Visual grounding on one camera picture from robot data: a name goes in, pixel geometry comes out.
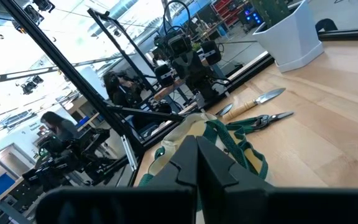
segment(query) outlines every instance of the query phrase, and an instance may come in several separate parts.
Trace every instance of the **bag strap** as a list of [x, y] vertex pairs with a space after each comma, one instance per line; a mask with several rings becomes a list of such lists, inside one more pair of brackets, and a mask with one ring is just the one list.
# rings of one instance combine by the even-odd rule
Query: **bag strap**
[[249, 165], [244, 156], [244, 151], [234, 142], [229, 134], [229, 131], [220, 120], [215, 119], [206, 122], [206, 130], [203, 135], [212, 143], [216, 143], [217, 136], [221, 139], [223, 144], [227, 147], [228, 151], [233, 155], [234, 159], [244, 168], [249, 169]]
[[[224, 125], [219, 120], [212, 120], [206, 122], [206, 130], [204, 132], [204, 137], [210, 140], [211, 142], [215, 143], [217, 137], [221, 139], [223, 144], [227, 147], [228, 151], [233, 155], [234, 159], [242, 165], [244, 168], [248, 169], [255, 175], [265, 179], [267, 176], [268, 164], [265, 160], [265, 156], [258, 151], [256, 151], [253, 145], [247, 141], [246, 134], [254, 132], [252, 127], [250, 126], [243, 126], [249, 125], [254, 123], [256, 118], [251, 118], [247, 120], [237, 121], [235, 123], [231, 123], [229, 125]], [[232, 137], [229, 134], [229, 131], [234, 131], [234, 136], [236, 139], [241, 140], [239, 144], [236, 144]], [[256, 170], [254, 164], [251, 163], [249, 158], [246, 158], [244, 154], [252, 153], [251, 157], [260, 161], [260, 169]]]

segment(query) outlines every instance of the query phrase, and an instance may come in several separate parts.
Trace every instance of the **potted plant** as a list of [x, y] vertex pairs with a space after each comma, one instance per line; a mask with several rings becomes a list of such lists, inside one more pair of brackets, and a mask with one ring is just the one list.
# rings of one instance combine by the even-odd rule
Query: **potted plant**
[[324, 52], [306, 0], [288, 7], [284, 0], [251, 0], [264, 23], [253, 36], [281, 72], [310, 63]]

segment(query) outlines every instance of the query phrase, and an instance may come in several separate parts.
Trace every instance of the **canvas bag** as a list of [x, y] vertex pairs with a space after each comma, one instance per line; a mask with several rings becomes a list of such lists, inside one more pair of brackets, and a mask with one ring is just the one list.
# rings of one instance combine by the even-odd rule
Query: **canvas bag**
[[162, 170], [187, 135], [204, 136], [242, 167], [265, 179], [268, 170], [267, 162], [265, 157], [247, 141], [246, 133], [249, 132], [249, 127], [245, 124], [238, 121], [224, 125], [208, 113], [188, 115], [178, 127], [164, 137], [161, 142], [162, 147], [157, 149], [155, 160], [151, 163], [147, 174], [140, 180], [139, 186], [146, 185]]

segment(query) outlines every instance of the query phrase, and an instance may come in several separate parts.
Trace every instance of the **blue wall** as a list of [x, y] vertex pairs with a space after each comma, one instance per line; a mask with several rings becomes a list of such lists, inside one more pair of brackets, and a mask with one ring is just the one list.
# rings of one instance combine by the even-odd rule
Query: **blue wall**
[[[190, 5], [187, 6], [189, 8], [190, 17], [194, 16], [196, 12], [198, 12], [200, 9], [204, 8], [204, 6], [210, 3], [211, 0], [195, 0], [194, 2], [192, 2]], [[188, 19], [187, 11], [186, 9], [183, 9], [179, 15], [173, 18], [172, 24], [173, 26], [182, 26], [182, 24], [187, 22], [187, 19]], [[165, 35], [164, 28], [162, 25], [158, 31], [160, 32], [161, 35]]]

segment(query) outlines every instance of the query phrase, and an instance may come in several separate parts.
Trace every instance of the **wooden knife handle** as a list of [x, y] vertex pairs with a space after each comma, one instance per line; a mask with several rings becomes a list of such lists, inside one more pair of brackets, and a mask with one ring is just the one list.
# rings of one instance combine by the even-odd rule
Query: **wooden knife handle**
[[255, 100], [252, 100], [250, 102], [244, 103], [243, 105], [241, 105], [240, 107], [229, 111], [227, 114], [223, 115], [223, 119], [228, 121], [230, 119], [235, 118], [236, 116], [239, 116], [240, 114], [246, 112], [247, 110], [253, 108], [254, 106], [256, 106], [257, 103]]

